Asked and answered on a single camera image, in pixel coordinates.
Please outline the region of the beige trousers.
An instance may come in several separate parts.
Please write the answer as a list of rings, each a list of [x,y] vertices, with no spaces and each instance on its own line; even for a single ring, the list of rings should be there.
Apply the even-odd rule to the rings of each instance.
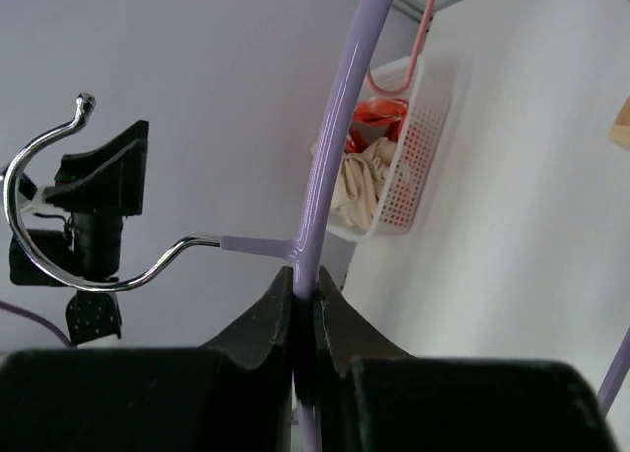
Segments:
[[[361,153],[343,155],[331,211],[342,218],[346,226],[370,228],[396,147],[395,142],[381,137]]]

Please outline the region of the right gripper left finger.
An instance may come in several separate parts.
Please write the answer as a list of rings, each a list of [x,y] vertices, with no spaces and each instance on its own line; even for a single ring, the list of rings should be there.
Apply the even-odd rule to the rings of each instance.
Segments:
[[[22,350],[1,362],[5,451],[286,451],[289,267],[193,348]]]

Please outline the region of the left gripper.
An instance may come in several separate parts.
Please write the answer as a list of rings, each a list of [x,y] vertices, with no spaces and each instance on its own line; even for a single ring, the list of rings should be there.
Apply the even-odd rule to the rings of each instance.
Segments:
[[[119,215],[142,213],[148,133],[149,123],[138,120],[99,148],[61,159],[53,205],[73,213],[75,265],[84,278],[108,278],[119,270]]]

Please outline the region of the purple hanger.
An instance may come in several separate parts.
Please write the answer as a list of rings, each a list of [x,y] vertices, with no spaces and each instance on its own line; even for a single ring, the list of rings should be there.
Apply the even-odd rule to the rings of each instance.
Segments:
[[[295,387],[307,400],[309,412],[301,426],[305,447],[309,451],[326,451],[321,444],[317,407],[318,367],[313,316],[313,300],[318,291],[319,277],[322,272],[326,272],[318,263],[324,219],[359,87],[392,2],[393,0],[359,2],[322,125],[298,238],[293,241],[224,238],[220,241],[220,245],[225,248],[288,260],[286,267],[293,272],[289,331],[291,387]]]

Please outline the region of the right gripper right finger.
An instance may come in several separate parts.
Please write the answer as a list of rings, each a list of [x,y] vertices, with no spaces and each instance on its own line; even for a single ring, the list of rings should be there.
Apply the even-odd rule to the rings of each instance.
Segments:
[[[418,358],[344,300],[327,272],[313,300],[326,451],[614,451],[596,397],[545,360]]]

